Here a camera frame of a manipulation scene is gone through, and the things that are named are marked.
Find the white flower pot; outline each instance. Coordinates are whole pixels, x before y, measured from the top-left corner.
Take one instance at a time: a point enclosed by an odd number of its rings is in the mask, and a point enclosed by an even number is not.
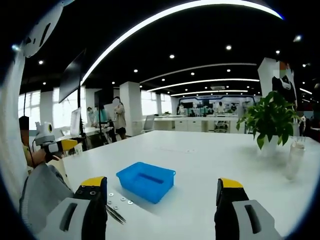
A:
[[[257,142],[257,137],[259,134],[257,133],[255,136],[255,141]],[[268,140],[268,136],[264,137],[264,144],[262,146],[262,149],[260,150],[259,146],[258,148],[258,156],[264,157],[264,158],[270,158],[273,157],[276,154],[276,148],[278,145],[279,137],[274,135],[272,136],[270,142]]]

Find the desk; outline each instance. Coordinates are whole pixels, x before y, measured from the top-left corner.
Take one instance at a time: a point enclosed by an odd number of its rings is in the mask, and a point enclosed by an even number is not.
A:
[[[183,115],[162,115],[162,116],[156,116],[156,119],[161,119],[161,118],[183,118]]]
[[[245,123],[240,125],[239,131],[236,129],[237,115],[208,115],[207,117],[161,117],[154,119],[155,130],[183,131],[183,132],[212,132],[215,129],[215,122],[228,122],[228,132],[232,134],[244,133]]]
[[[92,136],[92,135],[95,135],[99,132],[99,128],[96,128],[96,127],[86,127],[84,129],[84,132],[87,136]],[[75,138],[74,136],[71,136],[70,135],[70,131],[66,131],[66,135],[62,136],[62,137],[59,137],[56,139],[56,141],[61,141],[61,140],[65,140],[65,139],[72,139],[72,138]]]
[[[257,200],[274,217],[275,227],[288,235],[311,202],[320,172],[320,144],[306,138],[306,152],[297,179],[282,175],[281,160],[290,144],[277,147],[272,159],[257,157],[257,143],[250,134],[152,131],[63,159],[74,190],[82,181],[108,177],[108,191],[136,204],[118,201],[124,225],[110,217],[106,239],[214,240],[217,180],[230,178],[243,184],[248,197]],[[158,204],[122,189],[116,173],[135,162],[176,171],[174,187]]]
[[[311,128],[311,131],[308,133],[308,135],[320,143],[320,128]]]

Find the blue plastic tray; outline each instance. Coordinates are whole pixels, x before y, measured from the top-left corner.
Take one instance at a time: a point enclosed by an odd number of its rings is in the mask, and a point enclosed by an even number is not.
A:
[[[116,176],[124,189],[157,204],[174,185],[175,174],[170,169],[136,162],[119,171]]]

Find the ceiling spotlight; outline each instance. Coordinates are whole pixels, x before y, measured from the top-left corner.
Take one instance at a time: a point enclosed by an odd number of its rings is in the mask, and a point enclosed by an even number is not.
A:
[[[296,42],[300,42],[302,39],[302,36],[301,35],[297,35],[295,36],[295,38],[293,39],[293,42],[296,43]]]

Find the monitor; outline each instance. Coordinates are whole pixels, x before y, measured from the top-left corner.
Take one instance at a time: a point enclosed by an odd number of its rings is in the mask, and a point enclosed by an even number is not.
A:
[[[185,109],[192,109],[194,107],[194,103],[191,102],[183,102],[182,103]]]
[[[202,100],[202,105],[207,106],[208,108],[210,107],[210,100],[209,99],[204,99]]]
[[[80,117],[81,117],[81,107],[77,108],[71,113],[70,135],[72,137],[79,137]]]
[[[59,87],[59,103],[79,88],[84,55],[85,50],[83,50],[64,70]]]
[[[94,93],[94,107],[103,109],[104,105],[112,104],[114,99],[114,89],[112,86],[105,87]]]

